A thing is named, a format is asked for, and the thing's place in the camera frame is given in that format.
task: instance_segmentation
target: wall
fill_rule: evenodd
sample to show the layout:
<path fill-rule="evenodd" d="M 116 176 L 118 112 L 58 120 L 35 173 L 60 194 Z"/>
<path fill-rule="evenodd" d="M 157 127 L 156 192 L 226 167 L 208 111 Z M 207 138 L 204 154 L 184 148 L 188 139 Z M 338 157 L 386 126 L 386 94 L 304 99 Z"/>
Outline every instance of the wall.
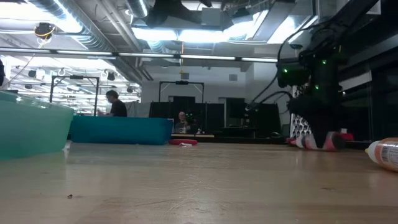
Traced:
<path fill-rule="evenodd" d="M 180 80 L 178 67 L 158 69 L 148 68 L 150 74 L 155 78 L 153 82 L 144 82 L 142 84 L 141 102 L 149 103 L 157 102 L 159 97 L 159 80 L 176 81 Z M 245 98 L 249 103 L 266 85 L 274 78 L 276 74 L 276 66 L 274 63 L 254 63 L 246 73 L 241 73 L 239 68 L 207 68 L 187 67 L 184 72 L 190 73 L 190 82 L 205 83 L 205 99 L 204 102 L 218 103 L 219 98 Z M 228 80 L 229 74 L 238 74 L 238 81 L 231 82 Z M 194 96 L 197 103 L 201 103 L 201 93 L 193 85 L 162 85 L 162 95 L 160 101 L 167 102 L 169 96 Z M 271 93 L 281 90 L 277 81 L 257 100 L 260 101 Z M 286 103 L 289 97 L 284 95 L 272 97 L 266 103 L 277 103 L 279 112 L 286 111 Z M 290 123 L 290 114 L 284 113 L 280 115 L 281 124 Z"/>
<path fill-rule="evenodd" d="M 148 72 L 154 77 L 153 82 L 144 82 L 142 84 L 141 101 L 148 103 L 159 99 L 159 81 L 175 82 L 181 80 L 179 74 L 180 67 L 148 67 Z M 207 67 L 185 67 L 184 72 L 190 74 L 187 81 L 205 83 L 204 102 L 218 103 L 218 98 L 244 98 L 245 97 L 245 73 L 240 72 L 239 68 L 211 68 Z M 229 74 L 237 74 L 238 80 L 229 81 Z M 167 102 L 169 96 L 194 96 L 197 103 L 201 103 L 201 85 L 176 85 L 166 83 L 162 84 L 160 101 Z"/>
<path fill-rule="evenodd" d="M 194 96 L 197 103 L 201 103 L 201 92 L 193 85 L 176 85 L 170 84 L 161 94 L 160 101 L 167 102 L 169 96 Z M 218 98 L 244 98 L 244 85 L 226 86 L 205 82 L 205 99 L 207 103 L 218 103 Z M 159 82 L 144 82 L 142 84 L 141 102 L 158 102 L 159 99 Z"/>

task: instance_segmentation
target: translucent plastic container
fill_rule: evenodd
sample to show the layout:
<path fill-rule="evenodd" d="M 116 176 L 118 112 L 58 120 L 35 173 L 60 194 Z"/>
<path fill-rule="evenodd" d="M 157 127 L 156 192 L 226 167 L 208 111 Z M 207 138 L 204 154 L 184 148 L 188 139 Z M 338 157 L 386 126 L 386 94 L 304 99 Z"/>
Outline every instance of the translucent plastic container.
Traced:
<path fill-rule="evenodd" d="M 0 159 L 65 147 L 73 109 L 0 91 Z"/>
<path fill-rule="evenodd" d="M 162 118 L 75 116 L 70 132 L 73 142 L 106 144 L 168 143 L 173 122 Z"/>

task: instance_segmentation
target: ductwork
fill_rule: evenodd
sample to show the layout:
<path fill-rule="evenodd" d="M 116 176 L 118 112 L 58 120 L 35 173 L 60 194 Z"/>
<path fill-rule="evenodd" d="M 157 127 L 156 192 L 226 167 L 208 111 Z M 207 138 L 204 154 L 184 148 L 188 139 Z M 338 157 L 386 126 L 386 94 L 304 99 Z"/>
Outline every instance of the ductwork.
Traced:
<path fill-rule="evenodd" d="M 130 13 L 136 18 L 148 16 L 149 5 L 146 0 L 126 0 Z"/>
<path fill-rule="evenodd" d="M 163 41 L 147 41 L 149 48 L 155 53 L 166 53 Z"/>
<path fill-rule="evenodd" d="M 74 37 L 88 50 L 101 52 L 114 52 L 116 48 L 103 35 L 103 33 L 95 26 L 93 21 L 80 9 L 80 7 L 73 0 L 25 0 L 28 3 L 35 5 L 37 8 L 48 12 L 60 20 L 70 19 L 74 20 L 82 26 L 83 30 L 80 32 L 82 36 Z M 141 83 L 141 75 L 128 64 L 123 58 L 116 60 L 109 60 L 116 69 L 128 81 Z"/>
<path fill-rule="evenodd" d="M 143 18 L 148 16 L 149 13 L 149 5 L 146 0 L 126 0 L 127 6 L 130 10 L 130 13 L 134 17 Z M 167 49 L 163 43 L 163 41 L 147 41 L 149 48 L 154 53 L 168 53 Z"/>

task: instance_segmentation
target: fluorescent light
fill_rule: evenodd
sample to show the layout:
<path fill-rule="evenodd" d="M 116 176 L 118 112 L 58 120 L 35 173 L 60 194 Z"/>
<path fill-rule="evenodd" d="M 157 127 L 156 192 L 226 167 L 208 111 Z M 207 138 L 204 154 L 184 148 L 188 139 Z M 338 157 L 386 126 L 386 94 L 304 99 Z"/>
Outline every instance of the fluorescent light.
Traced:
<path fill-rule="evenodd" d="M 212 60 L 235 60 L 235 57 L 211 56 L 211 55 L 181 55 L 181 58 L 212 59 Z"/>
<path fill-rule="evenodd" d="M 253 15 L 253 20 L 255 22 L 254 22 L 254 25 L 252 26 L 251 30 L 248 32 L 248 34 L 246 34 L 246 40 L 254 37 L 254 34 L 256 34 L 257 30 L 259 30 L 262 22 L 264 21 L 264 19 L 267 16 L 268 12 L 269 12 L 268 10 L 264 10 L 262 12 L 258 12 Z"/>
<path fill-rule="evenodd" d="M 281 44 L 295 32 L 294 20 L 288 16 L 283 23 L 276 29 L 271 38 L 267 41 L 268 44 Z"/>
<path fill-rule="evenodd" d="M 172 54 L 119 53 L 119 55 L 127 57 L 174 58 Z"/>
<path fill-rule="evenodd" d="M 229 39 L 222 31 L 212 30 L 183 30 L 178 38 L 184 42 L 192 43 L 218 43 Z"/>
<path fill-rule="evenodd" d="M 47 54 L 47 53 L 50 53 L 50 50 L 44 50 L 44 49 L 17 49 L 17 48 L 0 47 L 0 52 Z"/>
<path fill-rule="evenodd" d="M 171 29 L 141 29 L 132 28 L 137 39 L 146 41 L 177 40 L 177 35 Z"/>
<path fill-rule="evenodd" d="M 242 58 L 242 62 L 268 62 L 276 63 L 278 60 L 276 58 Z"/>
<path fill-rule="evenodd" d="M 306 23 L 303 27 L 299 27 L 297 30 L 306 29 L 306 28 L 310 27 L 310 25 L 312 25 L 317 20 L 318 20 L 318 16 L 314 16 L 308 23 Z M 296 35 L 294 35 L 292 38 L 290 38 L 288 43 L 291 43 L 291 42 L 295 41 L 302 34 L 303 34 L 303 31 L 298 32 Z"/>
<path fill-rule="evenodd" d="M 58 50 L 60 54 L 72 54 L 72 55 L 95 55 L 95 56 L 112 56 L 112 52 L 90 52 L 90 51 L 79 51 L 79 50 Z"/>

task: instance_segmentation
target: table surface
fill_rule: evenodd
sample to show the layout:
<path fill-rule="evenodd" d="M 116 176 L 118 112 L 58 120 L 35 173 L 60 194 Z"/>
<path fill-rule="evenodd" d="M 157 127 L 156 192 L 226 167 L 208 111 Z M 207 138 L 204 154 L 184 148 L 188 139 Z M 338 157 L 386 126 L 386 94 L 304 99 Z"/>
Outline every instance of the table surface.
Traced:
<path fill-rule="evenodd" d="M 65 155 L 0 162 L 3 223 L 398 220 L 398 174 L 361 151 L 72 144 Z"/>

